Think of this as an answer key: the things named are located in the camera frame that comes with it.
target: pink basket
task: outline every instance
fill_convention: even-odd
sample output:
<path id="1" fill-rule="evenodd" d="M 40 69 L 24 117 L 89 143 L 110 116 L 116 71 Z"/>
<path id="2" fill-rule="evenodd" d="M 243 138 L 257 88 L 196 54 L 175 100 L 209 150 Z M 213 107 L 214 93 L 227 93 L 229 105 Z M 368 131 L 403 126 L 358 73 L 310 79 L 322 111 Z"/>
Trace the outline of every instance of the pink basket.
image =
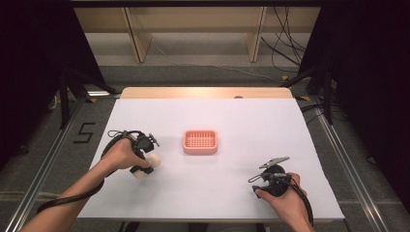
<path id="1" fill-rule="evenodd" d="M 212 155 L 218 150 L 214 130 L 187 130 L 184 134 L 184 152 L 189 155 Z"/>

